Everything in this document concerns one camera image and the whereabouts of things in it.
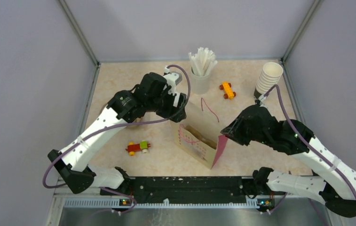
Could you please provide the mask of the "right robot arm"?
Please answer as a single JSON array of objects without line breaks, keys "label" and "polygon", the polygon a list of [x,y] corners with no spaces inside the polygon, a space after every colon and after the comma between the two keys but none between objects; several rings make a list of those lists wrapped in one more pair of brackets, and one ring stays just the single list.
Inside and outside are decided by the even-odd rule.
[{"label": "right robot arm", "polygon": [[258,193],[291,193],[317,201],[340,216],[356,217],[356,171],[331,153],[303,123],[278,121],[267,108],[252,105],[221,133],[240,145],[255,141],[271,147],[301,161],[314,173],[295,176],[261,167],[253,172]]}]

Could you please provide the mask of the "brown pulp cup carrier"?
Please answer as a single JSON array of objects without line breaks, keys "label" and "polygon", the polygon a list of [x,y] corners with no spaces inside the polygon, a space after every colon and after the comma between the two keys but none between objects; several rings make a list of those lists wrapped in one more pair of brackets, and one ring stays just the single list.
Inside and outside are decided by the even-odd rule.
[{"label": "brown pulp cup carrier", "polygon": [[[105,103],[101,110],[99,111],[99,114],[102,113],[102,111],[107,107],[107,103]],[[145,117],[146,116],[143,116],[143,117],[139,117],[137,119],[135,119],[134,123],[139,123],[139,122],[144,122],[145,121]],[[132,126],[129,126],[128,129],[137,129],[138,127],[140,127],[140,125],[132,125]]]}]

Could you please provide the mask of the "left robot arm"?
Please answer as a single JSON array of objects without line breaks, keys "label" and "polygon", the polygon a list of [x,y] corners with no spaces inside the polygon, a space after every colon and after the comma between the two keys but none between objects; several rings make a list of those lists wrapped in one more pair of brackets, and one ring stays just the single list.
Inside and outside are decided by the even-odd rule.
[{"label": "left robot arm", "polygon": [[144,75],[132,90],[117,92],[96,120],[71,144],[48,154],[73,194],[92,187],[108,187],[120,195],[128,191],[129,182],[119,170],[90,168],[88,163],[114,135],[128,125],[138,125],[136,119],[147,112],[173,122],[184,120],[188,98],[176,92],[181,81],[182,75],[176,72]]}]

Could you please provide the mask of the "paper cakes gift bag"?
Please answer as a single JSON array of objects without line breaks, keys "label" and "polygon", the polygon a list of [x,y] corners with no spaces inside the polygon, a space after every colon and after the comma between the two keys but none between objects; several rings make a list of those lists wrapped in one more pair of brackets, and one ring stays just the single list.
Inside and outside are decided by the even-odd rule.
[{"label": "paper cakes gift bag", "polygon": [[228,141],[221,134],[223,125],[204,98],[200,99],[200,105],[188,102],[185,112],[185,120],[170,123],[174,143],[205,167],[212,169]]}]

